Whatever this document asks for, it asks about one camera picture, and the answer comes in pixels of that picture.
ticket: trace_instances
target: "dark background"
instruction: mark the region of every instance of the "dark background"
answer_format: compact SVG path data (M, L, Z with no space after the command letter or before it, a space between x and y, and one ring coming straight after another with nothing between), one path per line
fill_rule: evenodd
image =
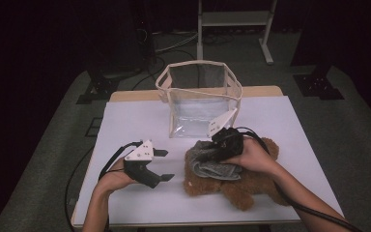
M268 6L204 1L207 11ZM147 65L153 52L139 46L135 30L143 27L196 30L197 1L0 0L0 212L74 79L112 62ZM272 31L299 29L292 64L329 59L371 107L371 1L279 0Z

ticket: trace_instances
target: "gray cloth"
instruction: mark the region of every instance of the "gray cloth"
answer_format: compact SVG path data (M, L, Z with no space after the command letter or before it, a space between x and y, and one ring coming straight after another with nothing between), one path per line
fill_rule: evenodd
M201 162L200 156L215 153L216 149L207 149L210 141L197 141L189 152L189 167L199 177L211 177L218 180L234 181L240 179L240 166L228 163L218 163L214 161Z

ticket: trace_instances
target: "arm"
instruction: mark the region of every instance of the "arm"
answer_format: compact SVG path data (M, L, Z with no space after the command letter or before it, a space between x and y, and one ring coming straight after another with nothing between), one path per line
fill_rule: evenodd
M243 153L225 162L240 165L251 171L266 173L272 177L282 191L292 200L313 210L345 220L326 202L303 186L284 167L274 161L254 139L245 138L243 142ZM296 212L309 231L349 231L323 218L312 216L297 209Z
M118 159L110 170L119 170L121 168L123 168L123 158ZM132 183L135 183L135 181L123 171L107 172L98 181L93 190L82 231L104 231L107 223L110 194Z

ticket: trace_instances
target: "brown plush fur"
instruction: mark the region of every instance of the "brown plush fur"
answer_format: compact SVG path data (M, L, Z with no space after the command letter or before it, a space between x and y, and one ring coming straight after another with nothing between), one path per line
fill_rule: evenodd
M279 147L269 138L262 138L270 151L271 157L278 158ZM235 207L242 211L254 205L253 194L265 193L273 202L288 205L279 195L273 180L259 172L244 169L238 181L220 181L214 178L202 178L195 175L189 168L188 152L185 154L185 192L190 196L202 195L221 191Z

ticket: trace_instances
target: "transparent bag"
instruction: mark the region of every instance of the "transparent bag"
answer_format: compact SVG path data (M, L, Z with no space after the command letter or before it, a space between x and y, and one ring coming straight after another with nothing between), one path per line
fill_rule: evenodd
M159 96L170 105L169 137L207 137L209 123L234 110L237 118L243 87L224 63L188 61L166 67L156 81Z

